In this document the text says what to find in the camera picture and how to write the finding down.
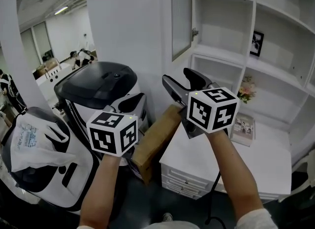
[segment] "white plastic bag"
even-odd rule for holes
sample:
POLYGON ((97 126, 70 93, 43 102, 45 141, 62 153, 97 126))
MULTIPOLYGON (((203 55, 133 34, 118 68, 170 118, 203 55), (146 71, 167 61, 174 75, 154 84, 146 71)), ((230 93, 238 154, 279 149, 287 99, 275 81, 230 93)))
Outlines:
POLYGON ((11 142, 11 171, 27 167, 63 166, 75 159, 75 155, 55 150, 53 143, 45 136, 65 143, 69 137, 58 125, 31 114, 19 115, 11 142), (61 140, 54 132, 63 137, 61 140))

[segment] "brown cardboard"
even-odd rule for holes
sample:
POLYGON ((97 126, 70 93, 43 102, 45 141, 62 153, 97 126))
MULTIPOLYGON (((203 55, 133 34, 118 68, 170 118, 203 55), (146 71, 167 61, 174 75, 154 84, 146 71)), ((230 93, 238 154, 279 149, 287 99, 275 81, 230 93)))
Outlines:
POLYGON ((170 105, 163 115, 145 132, 134 151, 132 162, 136 164, 146 185, 153 176, 153 159, 172 139, 181 121, 180 107, 170 105))

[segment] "book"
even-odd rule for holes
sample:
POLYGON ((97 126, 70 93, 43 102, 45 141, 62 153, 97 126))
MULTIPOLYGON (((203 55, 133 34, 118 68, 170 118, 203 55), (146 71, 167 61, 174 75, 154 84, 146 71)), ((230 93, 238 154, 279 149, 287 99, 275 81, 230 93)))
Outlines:
POLYGON ((232 127, 231 140, 250 147, 255 138, 255 120, 246 114, 238 113, 232 127))

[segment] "black cable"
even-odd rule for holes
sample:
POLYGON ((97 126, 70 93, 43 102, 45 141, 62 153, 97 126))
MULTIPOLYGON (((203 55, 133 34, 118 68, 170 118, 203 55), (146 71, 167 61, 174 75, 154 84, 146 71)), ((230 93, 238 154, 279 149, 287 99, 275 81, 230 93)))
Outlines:
POLYGON ((214 193, 214 191, 215 191, 215 188, 216 188, 216 186, 217 186, 217 184, 218 184, 218 181, 219 181, 220 177, 221 177, 221 173, 220 173, 220 171, 219 171, 218 176, 217 176, 217 178, 216 178, 216 180, 215 180, 215 182, 214 182, 214 184, 213 184, 213 186, 212 186, 212 188, 211 188, 211 190, 210 190, 210 193, 209 193, 208 218, 207 218, 207 220, 205 221, 205 225, 208 225, 211 220, 217 220, 217 221, 220 222, 220 224, 222 225, 223 229, 226 229, 225 224, 224 224, 224 222, 223 222, 222 219, 220 219, 220 218, 218 218, 218 217, 211 217, 212 196, 213 196, 213 193, 214 193))

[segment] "framed photo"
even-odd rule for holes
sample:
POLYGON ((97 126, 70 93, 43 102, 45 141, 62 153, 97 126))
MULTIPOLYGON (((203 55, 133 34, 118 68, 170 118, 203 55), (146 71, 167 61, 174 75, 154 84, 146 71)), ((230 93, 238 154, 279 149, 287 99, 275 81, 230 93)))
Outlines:
POLYGON ((263 33, 254 31, 254 34, 252 35, 251 54, 259 57, 263 39, 263 33))

